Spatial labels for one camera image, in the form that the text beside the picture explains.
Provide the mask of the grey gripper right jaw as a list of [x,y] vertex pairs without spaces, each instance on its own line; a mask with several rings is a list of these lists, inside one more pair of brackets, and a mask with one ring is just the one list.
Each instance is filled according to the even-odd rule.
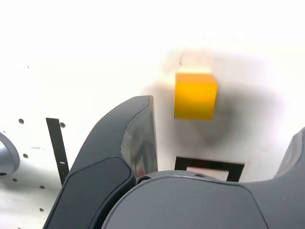
[[305,132],[287,154],[298,160],[265,181],[236,183],[196,176],[155,177],[125,194],[104,229],[302,229],[305,226]]

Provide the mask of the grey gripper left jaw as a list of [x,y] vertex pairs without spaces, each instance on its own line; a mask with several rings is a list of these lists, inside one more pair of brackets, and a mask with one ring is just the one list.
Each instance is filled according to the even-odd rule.
[[158,170],[151,95],[113,108],[84,141],[44,224],[46,229],[100,229],[138,178]]

